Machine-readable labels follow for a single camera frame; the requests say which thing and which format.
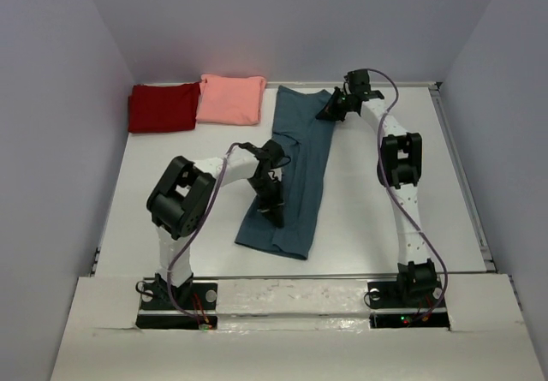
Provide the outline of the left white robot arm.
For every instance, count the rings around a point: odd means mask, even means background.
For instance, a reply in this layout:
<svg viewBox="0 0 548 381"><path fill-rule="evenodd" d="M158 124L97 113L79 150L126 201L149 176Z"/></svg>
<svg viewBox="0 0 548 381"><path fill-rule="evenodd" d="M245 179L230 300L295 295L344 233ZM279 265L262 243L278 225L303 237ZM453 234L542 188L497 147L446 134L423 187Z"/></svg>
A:
<svg viewBox="0 0 548 381"><path fill-rule="evenodd" d="M281 168L291 158L274 140L262 146L234 143L221 157L191 161L173 158L146 201L159 243L159 267L141 295L190 315L183 302L191 295L190 246L202 230L221 188L240 180L255 192L257 212L276 228L284 225Z"/></svg>

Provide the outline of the pink t-shirt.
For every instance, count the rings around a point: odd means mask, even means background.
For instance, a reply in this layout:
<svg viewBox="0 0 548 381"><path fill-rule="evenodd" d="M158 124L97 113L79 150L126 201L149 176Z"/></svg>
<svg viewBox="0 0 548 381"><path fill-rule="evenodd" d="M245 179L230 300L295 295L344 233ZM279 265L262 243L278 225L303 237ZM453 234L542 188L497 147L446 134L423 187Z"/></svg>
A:
<svg viewBox="0 0 548 381"><path fill-rule="evenodd" d="M266 83L262 76L201 75L196 120L236 126L258 125Z"/></svg>

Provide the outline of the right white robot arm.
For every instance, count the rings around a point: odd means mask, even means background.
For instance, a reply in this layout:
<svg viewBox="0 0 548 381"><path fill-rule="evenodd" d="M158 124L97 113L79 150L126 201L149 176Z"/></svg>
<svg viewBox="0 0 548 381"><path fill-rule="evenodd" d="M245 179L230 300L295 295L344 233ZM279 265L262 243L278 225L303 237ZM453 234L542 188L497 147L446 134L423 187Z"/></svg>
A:
<svg viewBox="0 0 548 381"><path fill-rule="evenodd" d="M378 180L390 199L398 239L397 275L381 289L370 289L366 299L372 309L416 308L428 315L441 303L444 290L436 272L434 259L439 254L432 248L420 225L418 186L422 176L422 137L410 132L391 114L399 101L399 90L389 83L395 98L387 104L383 93L374 90L370 73L388 75L375 68L356 69L346 73L342 86L334 88L331 98L316 118L342 122L355 113L375 131L377 137Z"/></svg>

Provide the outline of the blue t-shirt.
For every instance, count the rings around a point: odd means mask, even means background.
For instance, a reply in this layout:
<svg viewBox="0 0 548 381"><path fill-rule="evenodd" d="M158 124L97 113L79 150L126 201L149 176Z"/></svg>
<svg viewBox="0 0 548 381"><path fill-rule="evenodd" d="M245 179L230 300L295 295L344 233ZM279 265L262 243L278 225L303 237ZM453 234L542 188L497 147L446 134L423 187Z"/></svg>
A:
<svg viewBox="0 0 548 381"><path fill-rule="evenodd" d="M324 176L335 123L316 115L331 94L301 93L280 86L272 124L272 139L290 158L282 167L283 221L276 228L259 213L255 200L247 210L235 243L264 253L306 260L313 245Z"/></svg>

